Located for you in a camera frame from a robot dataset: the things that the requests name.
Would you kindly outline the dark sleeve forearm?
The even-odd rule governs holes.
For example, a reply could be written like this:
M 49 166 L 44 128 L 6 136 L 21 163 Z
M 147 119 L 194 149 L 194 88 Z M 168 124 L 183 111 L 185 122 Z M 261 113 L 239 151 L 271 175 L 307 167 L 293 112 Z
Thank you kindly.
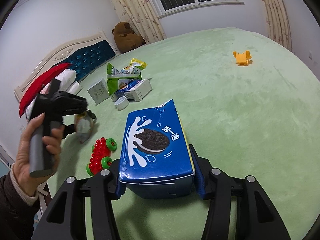
M 39 193 L 28 196 L 12 172 L 1 177 L 1 239 L 31 239 Z

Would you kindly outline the person's left hand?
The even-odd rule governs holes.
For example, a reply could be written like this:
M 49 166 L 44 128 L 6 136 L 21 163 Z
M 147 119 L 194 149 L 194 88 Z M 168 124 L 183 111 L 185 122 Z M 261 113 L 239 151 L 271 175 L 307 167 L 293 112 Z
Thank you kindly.
M 24 132 L 21 135 L 16 161 L 13 165 L 12 172 L 16 178 L 16 181 L 22 191 L 32 197 L 35 195 L 37 187 L 52 177 L 57 171 L 57 167 L 60 162 L 61 153 L 61 141 L 63 136 L 64 127 L 54 128 L 51 131 L 50 136 L 44 136 L 42 142 L 46 149 L 52 154 L 54 158 L 53 171 L 50 175 L 40 178 L 33 178 L 29 175 L 29 146 L 33 132 L 39 128 L 44 120 L 44 114 L 40 114 L 36 118 L 33 118 L 27 124 Z

